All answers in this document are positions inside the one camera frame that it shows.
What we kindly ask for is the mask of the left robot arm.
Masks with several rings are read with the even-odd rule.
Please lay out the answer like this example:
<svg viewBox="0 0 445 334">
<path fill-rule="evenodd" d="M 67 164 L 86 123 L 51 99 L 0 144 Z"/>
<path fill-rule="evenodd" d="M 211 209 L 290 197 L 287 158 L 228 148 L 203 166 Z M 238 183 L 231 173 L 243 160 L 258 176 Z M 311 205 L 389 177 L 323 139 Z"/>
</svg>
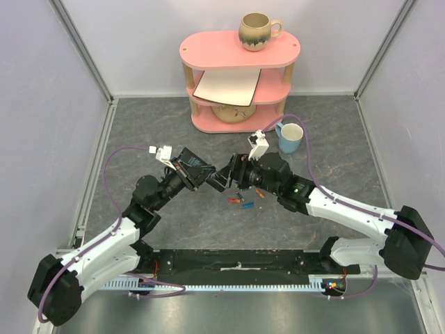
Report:
<svg viewBox="0 0 445 334">
<path fill-rule="evenodd" d="M 144 149 L 168 169 L 161 180 L 142 176 L 136 183 L 129 206 L 106 230 L 62 257 L 47 255 L 40 260 L 27 297 L 38 309 L 38 321 L 60 326 L 70 320 L 81 304 L 115 277 L 152 268 L 151 248 L 143 237 L 161 217 L 158 211 L 180 191 L 196 191 L 215 172 L 188 149 L 172 157 L 168 145 Z"/>
</svg>

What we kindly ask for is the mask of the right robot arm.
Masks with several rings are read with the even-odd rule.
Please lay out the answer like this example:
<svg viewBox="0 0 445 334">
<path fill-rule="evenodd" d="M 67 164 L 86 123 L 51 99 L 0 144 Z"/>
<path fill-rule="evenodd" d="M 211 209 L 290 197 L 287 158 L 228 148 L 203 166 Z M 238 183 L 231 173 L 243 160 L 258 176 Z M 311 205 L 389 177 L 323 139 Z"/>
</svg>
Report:
<svg viewBox="0 0 445 334">
<path fill-rule="evenodd" d="M 340 196 L 294 174 L 276 152 L 258 160 L 234 154 L 222 173 L 228 184 L 236 182 L 241 189 L 255 186 L 275 195 L 290 212 L 331 220 L 364 234 L 363 239 L 351 241 L 330 237 L 318 256 L 325 273 L 353 264 L 383 264 L 403 278 L 416 280 L 426 265 L 433 237 L 414 208 L 385 209 Z"/>
</svg>

